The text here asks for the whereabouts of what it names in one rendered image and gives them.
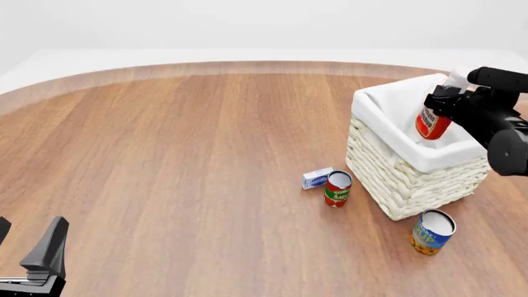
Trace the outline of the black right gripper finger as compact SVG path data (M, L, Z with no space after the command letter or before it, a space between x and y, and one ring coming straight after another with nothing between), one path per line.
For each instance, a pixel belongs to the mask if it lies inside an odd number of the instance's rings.
M436 116L463 118L468 115L467 106L464 105L466 92L466 88L438 85L427 95L424 106Z

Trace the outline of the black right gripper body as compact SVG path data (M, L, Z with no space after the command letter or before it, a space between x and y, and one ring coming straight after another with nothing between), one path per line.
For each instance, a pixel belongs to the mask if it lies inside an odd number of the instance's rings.
M453 121L468 133L498 133L521 128L521 113L514 109L520 95L485 87L467 91L455 103Z

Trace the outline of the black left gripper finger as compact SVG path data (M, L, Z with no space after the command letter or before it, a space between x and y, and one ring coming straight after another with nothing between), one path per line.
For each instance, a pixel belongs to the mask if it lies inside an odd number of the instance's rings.
M5 217L0 217L0 245L8 235L12 224Z
M47 279L59 276L65 279L64 253L68 234L68 221L55 217L35 247L20 261L26 269L26 279Z

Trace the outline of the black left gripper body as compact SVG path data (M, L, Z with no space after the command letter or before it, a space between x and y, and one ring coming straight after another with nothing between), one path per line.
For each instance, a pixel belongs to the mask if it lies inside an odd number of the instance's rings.
M61 276L36 274L37 279L0 277L0 297L60 297L66 281Z

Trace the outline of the red ketchup bottle white cap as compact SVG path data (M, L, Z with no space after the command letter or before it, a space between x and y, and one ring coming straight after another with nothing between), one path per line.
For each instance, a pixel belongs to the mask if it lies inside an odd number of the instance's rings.
M467 72L464 68L455 68L449 76L438 85L468 88ZM451 123L449 118L435 115L432 110L423 106L416 118L416 129L419 135L426 140L437 140L447 130Z

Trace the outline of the white woven wicker basket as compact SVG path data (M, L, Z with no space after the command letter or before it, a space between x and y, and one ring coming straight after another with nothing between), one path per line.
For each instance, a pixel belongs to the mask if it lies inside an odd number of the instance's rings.
M472 195L490 172L486 156L419 172L351 113L346 165L393 221Z

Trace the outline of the blue yellow soup can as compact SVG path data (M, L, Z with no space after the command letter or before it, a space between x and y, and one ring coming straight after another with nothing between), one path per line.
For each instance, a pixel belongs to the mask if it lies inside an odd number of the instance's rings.
M456 232L455 221L441 210L426 210L409 235L409 242L421 254L436 255Z

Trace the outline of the red green tomato sauce can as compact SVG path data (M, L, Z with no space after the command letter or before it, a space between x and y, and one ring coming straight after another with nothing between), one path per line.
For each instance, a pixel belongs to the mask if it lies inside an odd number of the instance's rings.
M331 207L343 207L348 199L352 176L343 170L335 170L328 175L324 190L324 201Z

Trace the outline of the small blue white food box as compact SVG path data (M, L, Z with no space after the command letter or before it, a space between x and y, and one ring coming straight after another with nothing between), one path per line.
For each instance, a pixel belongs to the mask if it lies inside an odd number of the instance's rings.
M325 185L328 180L328 175L333 172L333 167L326 167L313 172L306 172L302 176L302 187L304 190L309 190L314 187Z

